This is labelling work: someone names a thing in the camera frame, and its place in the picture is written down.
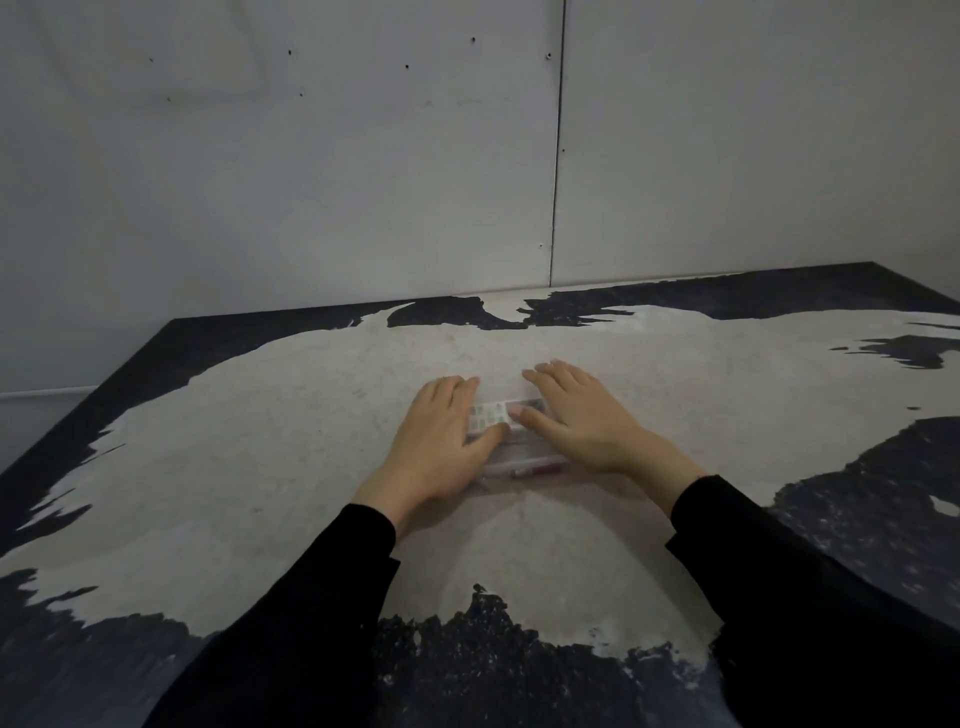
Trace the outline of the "person's right forearm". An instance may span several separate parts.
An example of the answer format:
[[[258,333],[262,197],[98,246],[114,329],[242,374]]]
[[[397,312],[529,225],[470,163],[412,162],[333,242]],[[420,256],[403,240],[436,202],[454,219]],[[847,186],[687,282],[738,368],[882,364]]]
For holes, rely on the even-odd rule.
[[[618,465],[666,512],[667,549],[721,619],[743,728],[960,728],[960,633],[862,579],[666,438],[632,427]]]

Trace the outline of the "clear plastic storage box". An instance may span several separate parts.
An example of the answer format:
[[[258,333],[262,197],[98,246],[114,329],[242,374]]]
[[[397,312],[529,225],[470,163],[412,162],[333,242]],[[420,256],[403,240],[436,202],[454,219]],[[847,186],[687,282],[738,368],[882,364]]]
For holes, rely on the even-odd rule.
[[[496,424],[505,423],[510,428],[510,433],[486,459],[480,478],[522,479],[556,472],[563,467],[568,460],[540,435],[511,418],[511,407],[527,407],[547,416],[553,414],[540,396],[475,402],[469,409],[467,443],[474,442]]]

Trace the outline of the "person's left hand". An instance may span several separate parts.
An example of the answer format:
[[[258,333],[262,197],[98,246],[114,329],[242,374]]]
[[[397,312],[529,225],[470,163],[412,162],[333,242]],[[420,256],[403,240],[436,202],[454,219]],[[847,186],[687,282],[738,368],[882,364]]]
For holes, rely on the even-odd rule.
[[[426,504],[451,499],[477,477],[464,463],[478,376],[428,381],[415,394],[389,451],[354,492],[351,505],[384,516],[397,535]]]

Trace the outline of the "person's right hand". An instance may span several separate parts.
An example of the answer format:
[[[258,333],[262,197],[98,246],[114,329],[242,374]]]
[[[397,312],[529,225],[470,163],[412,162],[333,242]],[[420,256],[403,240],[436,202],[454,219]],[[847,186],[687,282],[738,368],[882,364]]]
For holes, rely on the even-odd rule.
[[[551,417],[573,431],[570,462],[631,480],[666,515],[681,494],[711,474],[666,437],[639,423],[595,376],[554,359],[522,370],[546,401]]]

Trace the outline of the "person's left forearm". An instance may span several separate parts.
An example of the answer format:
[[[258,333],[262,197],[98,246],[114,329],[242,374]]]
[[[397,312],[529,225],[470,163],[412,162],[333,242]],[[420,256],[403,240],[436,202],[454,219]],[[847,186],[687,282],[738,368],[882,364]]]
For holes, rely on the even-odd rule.
[[[378,467],[267,593],[200,651],[143,728],[368,728],[399,524],[461,492],[477,471]]]

